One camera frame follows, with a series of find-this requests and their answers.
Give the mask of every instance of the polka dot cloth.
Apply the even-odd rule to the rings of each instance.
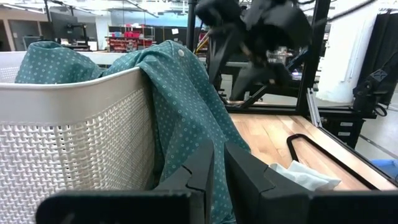
[[[37,59],[41,62],[47,59],[48,63],[39,65]],[[46,72],[49,66],[52,66],[49,78],[39,78],[42,73],[34,75],[36,68]],[[157,154],[162,155],[159,161],[163,161],[161,180],[170,177],[195,152],[202,140],[212,139],[215,145],[212,220],[214,223],[233,222],[225,179],[224,143],[232,141],[247,151],[249,147],[236,130],[216,90],[209,84],[203,64],[185,47],[166,41],[124,55],[101,72],[79,53],[52,42],[34,43],[28,49],[17,82],[82,82],[135,66],[143,69],[153,84],[156,148]]]

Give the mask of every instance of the white cylinder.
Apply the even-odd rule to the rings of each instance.
[[[365,0],[338,1],[336,13],[362,2]],[[378,9],[377,4],[372,4],[332,23],[317,98],[352,102]]]

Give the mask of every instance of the white laundry basket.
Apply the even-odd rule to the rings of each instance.
[[[138,68],[89,82],[14,84],[25,52],[0,53],[0,223],[34,223],[66,189],[143,189],[154,166],[152,102]],[[97,64],[122,54],[85,53]]]

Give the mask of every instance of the white cloth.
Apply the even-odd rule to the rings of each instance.
[[[320,174],[305,165],[293,161],[288,169],[278,163],[269,165],[269,167],[284,177],[296,182],[297,184],[309,190],[333,190],[341,180]]]

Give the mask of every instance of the wooden table surface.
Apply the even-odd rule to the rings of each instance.
[[[359,173],[378,189],[397,189],[371,167],[359,160],[347,149],[341,147],[332,138],[301,116],[231,114],[231,118],[243,139],[249,144],[252,154],[266,164],[278,162],[288,168],[292,162],[292,158],[286,144],[286,139],[293,134],[302,133]],[[293,145],[298,159],[302,164],[322,174],[342,180],[335,190],[368,189],[305,140],[296,139],[293,141]]]

